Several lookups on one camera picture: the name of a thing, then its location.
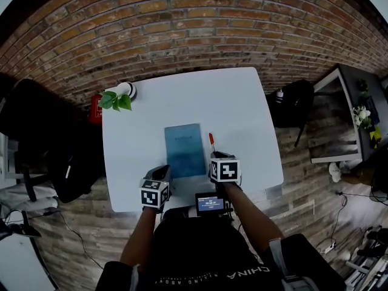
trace black shirt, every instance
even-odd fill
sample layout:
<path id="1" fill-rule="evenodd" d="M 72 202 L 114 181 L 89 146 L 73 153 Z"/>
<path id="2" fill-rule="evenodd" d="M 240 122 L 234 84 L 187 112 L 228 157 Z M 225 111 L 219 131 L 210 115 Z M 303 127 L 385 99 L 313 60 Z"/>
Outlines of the black shirt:
<path id="1" fill-rule="evenodd" d="M 290 273 L 308 276 L 320 290 L 344 290 L 342 278 L 304 236 L 282 240 L 282 251 Z M 167 219 L 155 230 L 148 271 L 139 274 L 138 290 L 283 290 L 270 250 L 260 257 L 264 264 L 224 219 Z M 129 290 L 131 275 L 130 266 L 109 262 L 97 291 Z"/>

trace blue book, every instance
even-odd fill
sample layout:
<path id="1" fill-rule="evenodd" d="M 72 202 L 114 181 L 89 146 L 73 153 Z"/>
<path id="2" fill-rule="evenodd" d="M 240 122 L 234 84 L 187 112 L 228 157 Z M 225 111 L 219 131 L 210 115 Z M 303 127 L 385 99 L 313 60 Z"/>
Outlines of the blue book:
<path id="1" fill-rule="evenodd" d="M 206 175 L 199 124 L 166 127 L 164 137 L 172 178 Z"/>

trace small screen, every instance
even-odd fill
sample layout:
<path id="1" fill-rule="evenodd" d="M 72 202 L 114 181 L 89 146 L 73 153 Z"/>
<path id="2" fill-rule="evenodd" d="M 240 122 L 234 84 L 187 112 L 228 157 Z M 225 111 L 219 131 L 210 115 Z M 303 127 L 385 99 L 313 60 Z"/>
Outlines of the small screen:
<path id="1" fill-rule="evenodd" d="M 217 196 L 198 198 L 198 210 L 210 211 L 210 210 L 222 210 L 224 209 L 224 200 L 217 198 Z"/>

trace yellow object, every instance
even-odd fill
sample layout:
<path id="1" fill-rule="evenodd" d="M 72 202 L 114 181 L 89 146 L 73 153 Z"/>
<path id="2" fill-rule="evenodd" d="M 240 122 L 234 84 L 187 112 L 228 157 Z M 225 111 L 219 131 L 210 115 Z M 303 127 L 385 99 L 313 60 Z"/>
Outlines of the yellow object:
<path id="1" fill-rule="evenodd" d="M 372 148 L 377 149 L 377 146 L 381 141 L 381 132 L 380 132 L 380 128 L 378 127 L 378 125 L 375 126 L 374 131 L 369 132 L 369 136 L 370 136 L 370 142 L 371 142 Z"/>

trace power strip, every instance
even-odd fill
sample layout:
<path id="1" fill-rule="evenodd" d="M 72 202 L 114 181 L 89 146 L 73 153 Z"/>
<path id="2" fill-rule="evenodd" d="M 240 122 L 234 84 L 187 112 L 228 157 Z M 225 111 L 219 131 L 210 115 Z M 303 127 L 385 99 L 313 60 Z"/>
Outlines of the power strip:
<path id="1" fill-rule="evenodd" d="M 330 251 L 332 251 L 335 248 L 336 242 L 334 241 L 330 246 L 328 246 L 323 253 L 328 254 Z"/>

